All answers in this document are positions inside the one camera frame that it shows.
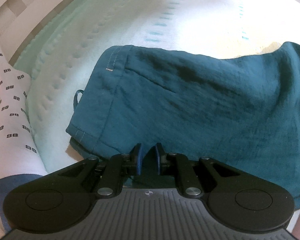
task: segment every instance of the mattress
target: mattress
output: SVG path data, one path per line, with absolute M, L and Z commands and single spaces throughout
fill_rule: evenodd
M 27 113 L 50 173 L 82 159 L 65 132 L 73 96 L 85 88 L 110 46 L 232 58 L 272 52 L 285 41 L 300 44 L 295 0 L 75 0 L 33 39 L 14 67 L 31 75 Z

